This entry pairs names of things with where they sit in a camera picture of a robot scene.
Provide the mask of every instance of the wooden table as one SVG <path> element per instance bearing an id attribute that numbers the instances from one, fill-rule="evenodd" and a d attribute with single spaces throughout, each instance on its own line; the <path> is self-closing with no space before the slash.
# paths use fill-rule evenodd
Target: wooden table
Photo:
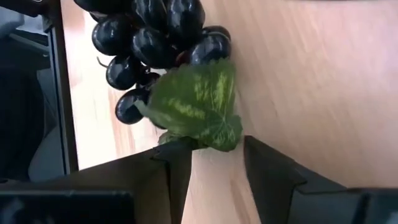
<path id="1" fill-rule="evenodd" d="M 346 186 L 398 186 L 398 1 L 202 3 L 233 37 L 245 134 Z M 95 22 L 62 5 L 80 167 L 155 146 L 148 120 L 117 122 Z M 183 223 L 259 223 L 241 146 L 194 152 Z"/>

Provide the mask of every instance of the bunch of grapes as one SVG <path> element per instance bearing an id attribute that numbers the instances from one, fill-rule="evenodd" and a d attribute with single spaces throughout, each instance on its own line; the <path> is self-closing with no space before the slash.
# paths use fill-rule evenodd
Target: bunch of grapes
<path id="1" fill-rule="evenodd" d="M 74 0 L 98 22 L 93 44 L 115 58 L 107 66 L 106 80 L 125 93 L 116 105 L 116 117 L 125 124 L 142 119 L 134 106 L 147 103 L 151 86 L 160 75 L 151 69 L 182 64 L 206 64 L 228 58 L 231 36 L 222 26 L 203 27 L 200 0 Z"/>

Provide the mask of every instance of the grape leaf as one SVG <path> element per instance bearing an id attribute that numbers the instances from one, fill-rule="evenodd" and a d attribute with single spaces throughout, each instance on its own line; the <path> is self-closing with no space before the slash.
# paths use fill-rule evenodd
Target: grape leaf
<path id="1" fill-rule="evenodd" d="M 242 134 L 233 112 L 235 67 L 229 60 L 183 65 L 153 86 L 140 112 L 177 136 L 189 136 L 221 151 L 233 150 Z"/>

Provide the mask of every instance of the grape stem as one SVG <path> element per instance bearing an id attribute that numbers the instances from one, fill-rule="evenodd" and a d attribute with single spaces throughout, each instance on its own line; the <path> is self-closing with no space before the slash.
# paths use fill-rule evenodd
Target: grape stem
<path id="1" fill-rule="evenodd" d="M 104 68 L 108 68 L 108 66 L 107 65 L 105 65 L 104 63 L 102 63 L 101 61 L 100 61 L 100 58 L 97 56 L 97 62 L 99 63 L 99 65 L 101 65 L 102 67 L 104 67 Z"/>

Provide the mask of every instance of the light wood grain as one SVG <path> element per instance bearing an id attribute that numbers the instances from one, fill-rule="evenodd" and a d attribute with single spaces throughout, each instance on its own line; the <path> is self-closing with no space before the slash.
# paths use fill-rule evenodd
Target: light wood grain
<path id="1" fill-rule="evenodd" d="M 233 37 L 246 134 L 346 186 L 398 186 L 398 1 L 202 3 Z M 80 167 L 155 146 L 148 120 L 116 121 L 122 92 L 96 63 L 95 23 L 62 4 Z M 259 222 L 242 147 L 195 152 L 183 223 Z"/>

